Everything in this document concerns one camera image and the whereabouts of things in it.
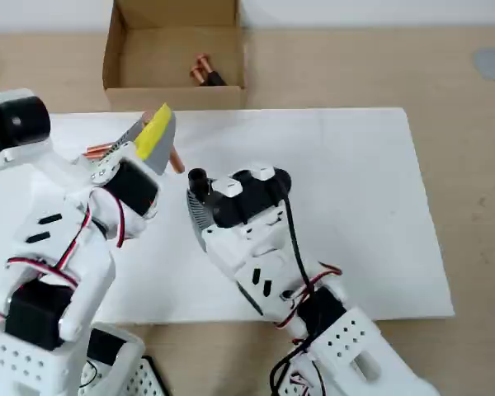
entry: perforated bracket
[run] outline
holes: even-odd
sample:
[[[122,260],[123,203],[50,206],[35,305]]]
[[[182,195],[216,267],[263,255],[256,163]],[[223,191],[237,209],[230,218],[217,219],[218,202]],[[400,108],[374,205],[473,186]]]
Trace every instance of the perforated bracket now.
[[[354,308],[312,343],[310,353],[337,371],[339,367],[349,366],[378,336],[381,333],[376,325],[363,311]]]
[[[89,364],[82,369],[81,381],[83,386],[78,391],[78,396],[96,394],[94,389],[110,373],[110,366],[99,361],[92,361],[97,372]],[[158,371],[155,369],[152,360],[144,356],[139,360],[135,370],[130,374],[126,386],[118,396],[169,396]]]

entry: round black object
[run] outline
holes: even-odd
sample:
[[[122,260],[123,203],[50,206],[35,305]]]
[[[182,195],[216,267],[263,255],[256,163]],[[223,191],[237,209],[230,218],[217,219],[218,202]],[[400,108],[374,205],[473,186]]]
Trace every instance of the round black object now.
[[[38,97],[24,97],[0,104],[0,152],[46,140],[50,129],[50,115]]]
[[[204,169],[199,167],[192,169],[189,172],[189,190],[198,198],[199,201],[204,201],[205,196],[209,194],[209,179]]]

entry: copper pipe fitting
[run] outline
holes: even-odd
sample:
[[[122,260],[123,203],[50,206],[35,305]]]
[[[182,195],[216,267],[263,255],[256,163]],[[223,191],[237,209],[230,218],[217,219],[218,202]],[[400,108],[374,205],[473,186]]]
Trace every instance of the copper pipe fitting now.
[[[211,68],[209,55],[208,54],[198,54],[196,56],[196,60],[198,60],[198,64],[207,72],[213,73],[213,68]]]
[[[198,82],[198,85],[205,85],[205,78],[200,66],[193,66],[190,75]]]

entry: copper tube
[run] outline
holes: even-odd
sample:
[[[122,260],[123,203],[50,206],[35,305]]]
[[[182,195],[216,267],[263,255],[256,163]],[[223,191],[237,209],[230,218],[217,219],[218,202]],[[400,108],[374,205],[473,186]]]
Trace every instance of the copper tube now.
[[[198,64],[207,72],[207,73],[213,73],[213,68],[211,68],[210,61],[209,61],[209,55],[208,54],[198,54],[196,56],[196,59],[198,60]]]
[[[178,155],[178,151],[176,151],[176,148],[174,146],[172,146],[171,148],[171,155],[168,160],[170,161],[172,165],[172,169],[174,169],[174,172],[184,173],[185,165],[183,164],[183,161]]]
[[[107,151],[112,147],[113,143],[98,144],[97,146],[90,146],[86,149],[87,153],[97,153],[98,151]]]
[[[193,66],[190,72],[191,77],[193,77],[200,85],[205,84],[205,78],[201,72],[202,70],[200,66]]]
[[[105,155],[106,151],[98,151],[95,153],[84,153],[83,157],[88,159],[101,159],[103,155]]]

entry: black cable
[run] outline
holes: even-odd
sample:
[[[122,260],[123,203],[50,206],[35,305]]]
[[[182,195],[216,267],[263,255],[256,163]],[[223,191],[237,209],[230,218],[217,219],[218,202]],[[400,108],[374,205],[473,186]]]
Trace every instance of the black cable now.
[[[91,379],[86,382],[85,384],[82,384],[81,386],[79,386],[79,389],[80,388],[84,388],[86,386],[88,386],[89,384],[91,384],[93,382],[93,380],[97,377],[97,368],[94,366],[93,363],[91,363],[90,361],[86,361],[94,370],[95,370],[95,373],[94,375],[91,377]]]
[[[317,376],[319,377],[319,384],[321,385],[321,395],[327,396],[327,390],[324,387],[323,376],[321,375],[321,370],[317,367],[314,361],[312,361],[314,369],[317,371]]]
[[[295,224],[294,224],[294,218],[291,210],[291,203],[290,203],[290,198],[288,197],[288,191],[284,188],[284,186],[279,182],[280,188],[283,192],[283,201],[285,203],[285,208],[286,208],[286,217],[288,219],[288,228],[290,229],[290,238],[291,238],[291,244],[294,249],[294,255],[295,255],[295,260],[297,261],[297,266],[299,267],[300,275],[303,278],[304,284],[306,285],[306,290],[308,291],[310,299],[312,299],[313,303],[316,304],[315,301],[315,289],[314,285],[310,282],[310,279],[308,277],[308,274],[306,273],[306,270],[304,269],[304,264],[303,260],[300,256],[300,250],[299,250],[299,244],[297,242],[297,234],[295,233]],[[318,326],[321,323],[321,311],[318,309]],[[301,343],[297,348],[295,348],[292,352],[290,352],[288,355],[286,355],[284,358],[282,358],[277,364],[271,369],[270,372],[270,388],[271,388],[271,395],[276,396],[279,393],[279,384],[282,382],[284,375],[285,375],[285,370],[282,371],[280,374],[279,379],[277,382],[275,382],[275,377],[277,372],[281,367],[284,365],[287,365],[290,363],[290,361],[296,357],[299,353],[305,352],[308,347],[312,344],[312,342],[317,338],[317,328],[316,330],[313,331],[311,334],[309,334],[306,339],[304,340],[303,343]]]

